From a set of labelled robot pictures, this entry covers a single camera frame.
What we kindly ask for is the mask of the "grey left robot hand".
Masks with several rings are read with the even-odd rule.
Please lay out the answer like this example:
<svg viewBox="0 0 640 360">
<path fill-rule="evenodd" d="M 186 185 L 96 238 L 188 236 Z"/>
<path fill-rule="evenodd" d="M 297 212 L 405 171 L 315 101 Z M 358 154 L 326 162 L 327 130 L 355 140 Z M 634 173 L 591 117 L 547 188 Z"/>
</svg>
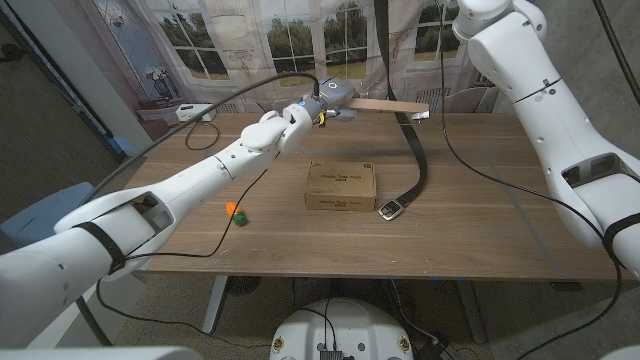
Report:
<svg viewBox="0 0 640 360">
<path fill-rule="evenodd" d="M 319 94 L 310 95 L 299 102 L 309 113 L 313 123 L 323 128 L 329 118 L 338 117 L 341 108 L 349 102 L 356 89 L 350 81 L 340 78 L 327 78 L 319 85 Z"/>
</svg>

